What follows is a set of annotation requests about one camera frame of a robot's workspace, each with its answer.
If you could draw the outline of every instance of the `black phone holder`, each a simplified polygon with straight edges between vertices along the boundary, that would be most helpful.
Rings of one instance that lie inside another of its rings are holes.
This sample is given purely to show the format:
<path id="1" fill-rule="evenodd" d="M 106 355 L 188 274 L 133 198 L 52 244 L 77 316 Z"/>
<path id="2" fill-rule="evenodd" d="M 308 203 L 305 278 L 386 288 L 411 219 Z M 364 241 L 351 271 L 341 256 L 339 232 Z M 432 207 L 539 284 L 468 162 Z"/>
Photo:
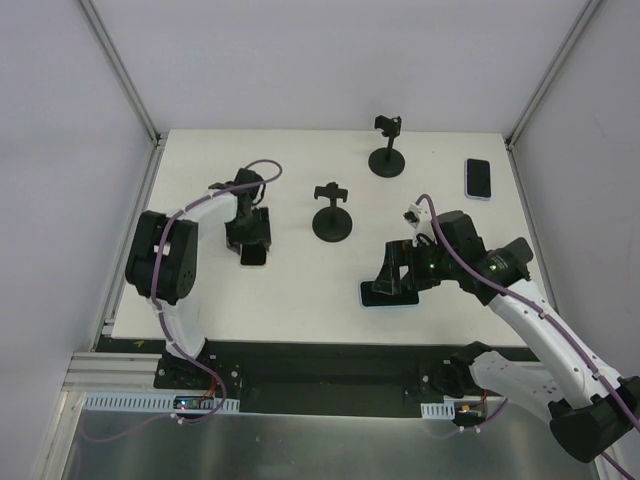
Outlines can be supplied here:
<path id="1" fill-rule="evenodd" d="M 393 148 L 393 141 L 400 135 L 402 118 L 378 115 L 375 128 L 382 130 L 382 136 L 389 140 L 386 148 L 378 148 L 369 155 L 369 168 L 379 177 L 397 177 L 404 170 L 405 161 L 402 154 Z"/>
<path id="2" fill-rule="evenodd" d="M 258 183 L 263 178 L 253 170 L 241 168 L 232 185 Z M 271 224 L 269 209 L 258 207 L 264 199 L 266 185 L 234 193 L 238 198 L 236 218 L 225 224 L 227 248 L 240 255 L 240 264 L 262 266 L 267 263 L 267 252 L 271 246 Z"/>
<path id="3" fill-rule="evenodd" d="M 320 197 L 329 199 L 329 206 L 323 208 L 313 217 L 313 233 L 325 242 L 341 242 L 349 236 L 353 229 L 351 216 L 342 208 L 338 207 L 338 199 L 347 201 L 348 190 L 338 188 L 336 182 L 327 183 L 325 187 L 316 187 L 313 198 Z"/>

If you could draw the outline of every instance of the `metal frame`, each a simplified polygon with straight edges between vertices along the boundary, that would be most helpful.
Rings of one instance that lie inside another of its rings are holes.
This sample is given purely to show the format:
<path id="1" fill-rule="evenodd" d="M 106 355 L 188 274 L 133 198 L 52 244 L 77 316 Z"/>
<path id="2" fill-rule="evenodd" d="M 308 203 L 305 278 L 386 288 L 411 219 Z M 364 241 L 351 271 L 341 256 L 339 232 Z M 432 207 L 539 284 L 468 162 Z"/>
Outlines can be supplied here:
<path id="1" fill-rule="evenodd" d="M 237 343 L 236 345 L 244 349 L 252 348 L 246 344 Z M 263 347 L 269 348 L 267 344 L 263 344 Z M 63 394 L 65 392 L 157 393 L 158 390 L 153 387 L 153 380 L 159 359 L 159 354 L 76 353 L 71 358 L 69 369 L 62 385 L 62 392 Z M 512 363 L 532 370 L 544 370 L 544 366 L 537 361 L 514 361 Z M 160 392 L 188 393 L 188 391 L 182 389 L 161 390 Z"/>
<path id="2" fill-rule="evenodd" d="M 206 375 L 190 377 L 188 383 L 183 374 L 174 376 L 175 359 L 166 358 L 174 357 L 157 355 L 165 350 L 161 340 L 145 341 L 145 353 L 156 353 L 153 356 L 128 353 L 136 348 L 131 340 L 105 338 L 99 347 L 103 352 L 126 353 L 76 355 L 65 387 L 80 382 L 84 387 L 126 389 L 128 385 L 120 383 L 123 372 L 133 385 L 154 385 L 159 391 L 206 390 L 210 385 Z M 243 413 L 419 418 L 420 403 L 442 400 L 428 379 L 459 350 L 455 345 L 208 341 L 201 361 L 220 375 L 229 398 L 241 401 Z M 512 361 L 536 361 L 527 348 L 497 350 Z M 96 368 L 99 376 L 86 375 Z M 482 391 L 467 393 L 481 395 Z"/>
<path id="3" fill-rule="evenodd" d="M 607 453 L 619 465 L 621 465 L 622 467 L 625 466 L 615 446 L 607 450 Z M 601 456 L 596 457 L 596 459 L 593 461 L 593 465 L 595 467 L 596 473 L 600 477 L 600 480 L 620 480 L 622 478 L 622 475 L 620 475 L 618 471 L 615 468 L 613 468 L 611 464 L 609 464 L 609 462 L 607 462 Z"/>
<path id="4" fill-rule="evenodd" d="M 582 35 L 605 1 L 606 0 L 588 0 L 585 3 L 578 15 L 578 18 L 576 18 L 569 30 L 569 33 L 567 33 L 567 36 L 562 41 L 560 48 L 558 48 L 551 64 L 544 72 L 544 75 L 534 90 L 533 95 L 529 99 L 527 106 L 520 115 L 520 118 L 518 118 L 511 134 L 507 137 L 508 150 L 513 150 L 513 146 L 518 142 L 522 133 L 527 128 L 531 117 L 536 112 L 542 101 L 546 98 L 549 88 L 560 74 L 562 67 L 564 67 L 567 59 L 569 58 L 569 55 L 573 52 L 580 41 L 580 38 L 582 38 Z"/>
<path id="5" fill-rule="evenodd" d="M 533 250 L 536 254 L 538 265 L 540 266 L 540 275 L 542 276 L 542 283 L 544 284 L 544 289 L 547 293 L 549 303 L 553 308 L 557 308 L 556 298 L 553 295 L 553 289 L 551 288 L 551 280 L 549 279 L 547 264 L 544 260 L 542 249 L 540 248 L 540 240 L 538 238 L 538 229 L 536 228 L 536 223 L 533 218 L 533 213 L 531 212 L 531 208 L 529 207 L 530 205 L 529 197 L 527 196 L 527 192 L 524 188 L 524 184 L 522 182 L 522 177 L 520 176 L 520 171 L 518 170 L 518 164 L 516 162 L 516 159 L 513 156 L 513 152 L 509 148 L 507 148 L 507 155 L 509 156 L 509 163 L 511 164 L 511 171 L 513 173 L 513 178 L 516 181 L 516 188 L 518 189 L 518 195 L 520 196 L 520 202 L 522 203 L 522 210 L 524 211 L 524 217 L 527 222 L 527 227 L 529 227 L 529 232 L 531 233 L 531 243 L 533 243 Z"/>
<path id="6" fill-rule="evenodd" d="M 118 50 L 116 50 L 107 28 L 100 18 L 98 10 L 92 0 L 78 0 L 78 6 L 87 20 L 89 28 L 91 28 L 91 31 L 95 35 L 98 45 L 104 53 L 107 63 L 109 64 L 109 67 L 111 67 L 116 80 L 122 87 L 124 96 L 127 97 L 127 101 L 138 117 L 142 127 L 147 132 L 149 140 L 151 140 L 154 145 L 157 145 L 158 140 L 160 139 L 160 134 L 156 129 L 149 112 L 144 106 L 144 103 L 142 102 L 142 98 L 133 84 L 133 81 L 129 76 L 129 72 L 127 72 L 127 69 L 124 66 L 122 58 L 120 57 Z"/>
<path id="7" fill-rule="evenodd" d="M 98 323 L 91 346 L 92 350 L 95 349 L 98 341 L 100 340 L 100 336 L 103 333 L 105 324 L 107 328 L 111 328 L 109 325 L 113 324 L 118 304 L 120 303 L 120 298 L 122 297 L 122 292 L 124 290 L 124 270 L 127 263 L 127 252 L 129 249 L 129 245 L 131 245 L 131 242 L 133 241 L 133 235 L 135 234 L 135 226 L 138 222 L 138 217 L 149 203 L 151 191 L 153 190 L 153 184 L 155 182 L 156 174 L 158 173 L 158 168 L 160 167 L 162 154 L 164 153 L 165 144 L 166 136 L 161 135 L 158 139 L 157 145 L 153 147 L 151 155 L 147 160 L 147 166 L 144 172 L 144 177 L 142 178 L 142 184 L 138 189 L 136 201 L 134 202 L 132 210 L 129 213 L 129 217 L 127 219 L 125 236 L 120 242 L 120 247 L 118 248 L 118 252 L 116 254 L 116 265 L 111 275 L 111 281 L 107 289 L 106 299 L 100 310 L 99 318 L 97 319 Z"/>

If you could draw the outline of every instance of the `white wall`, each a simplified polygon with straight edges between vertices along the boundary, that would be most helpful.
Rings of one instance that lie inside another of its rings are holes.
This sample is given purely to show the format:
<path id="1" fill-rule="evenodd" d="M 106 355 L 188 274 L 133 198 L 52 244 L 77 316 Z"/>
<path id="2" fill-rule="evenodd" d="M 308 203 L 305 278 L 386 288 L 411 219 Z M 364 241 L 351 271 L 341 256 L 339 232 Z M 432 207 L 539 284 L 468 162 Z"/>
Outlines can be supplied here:
<path id="1" fill-rule="evenodd" d="M 509 133 L 585 0 L 96 0 L 170 128 Z"/>
<path id="2" fill-rule="evenodd" d="M 0 45 L 0 477 L 24 479 L 150 145 L 74 2 L 4 2 Z"/>
<path id="3" fill-rule="evenodd" d="M 640 374 L 639 25 L 636 0 L 605 3 L 515 152 L 563 317 L 624 375 Z M 640 436 L 625 443 L 640 475 Z"/>

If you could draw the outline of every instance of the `white table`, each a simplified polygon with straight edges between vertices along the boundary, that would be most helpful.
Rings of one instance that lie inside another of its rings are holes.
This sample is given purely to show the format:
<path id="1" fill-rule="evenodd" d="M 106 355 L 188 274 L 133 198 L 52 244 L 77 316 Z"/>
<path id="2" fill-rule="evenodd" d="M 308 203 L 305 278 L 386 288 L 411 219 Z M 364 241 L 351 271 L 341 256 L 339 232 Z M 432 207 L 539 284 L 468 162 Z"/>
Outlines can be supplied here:
<path id="1" fill-rule="evenodd" d="M 200 245 L 194 294 L 209 339 L 370 344 L 467 344 L 495 346 L 523 341 L 500 318 L 454 282 L 421 293 L 420 305 L 364 309 L 359 284 L 378 274 L 386 241 L 411 238 L 402 214 L 423 192 L 438 212 L 470 214 L 487 248 L 523 236 L 531 244 L 511 166 L 499 134 L 403 132 L 395 147 L 404 172 L 374 175 L 369 154 L 384 146 L 377 132 L 173 130 L 148 208 L 173 212 L 201 196 L 208 185 L 233 179 L 239 167 L 259 158 L 282 163 L 284 174 L 269 185 L 273 245 L 264 268 L 245 268 L 227 250 L 224 228 Z M 469 200 L 463 192 L 464 161 L 491 162 L 493 197 Z M 267 178 L 275 168 L 264 165 Z M 343 207 L 353 231 L 343 242 L 325 243 L 311 221 L 328 205 L 314 188 L 336 181 L 349 190 Z M 542 286 L 536 260 L 532 278 Z M 151 308 L 126 285 L 112 333 L 116 338 L 162 338 Z"/>

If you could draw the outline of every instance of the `round stand base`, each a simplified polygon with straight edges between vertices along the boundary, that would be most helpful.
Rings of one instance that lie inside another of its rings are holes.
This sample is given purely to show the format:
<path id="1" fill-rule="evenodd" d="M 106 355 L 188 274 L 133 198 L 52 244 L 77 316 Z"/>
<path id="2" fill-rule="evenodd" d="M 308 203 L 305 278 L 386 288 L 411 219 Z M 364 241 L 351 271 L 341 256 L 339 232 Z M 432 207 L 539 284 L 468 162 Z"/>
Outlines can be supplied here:
<path id="1" fill-rule="evenodd" d="M 397 177 L 404 170 L 404 157 L 392 148 L 391 155 L 387 158 L 387 149 L 379 148 L 369 155 L 369 168 L 379 177 Z"/>
<path id="2" fill-rule="evenodd" d="M 331 207 L 325 207 L 313 217 L 313 233 L 325 242 L 341 242 L 349 236 L 353 228 L 351 216 L 338 208 L 332 218 Z"/>

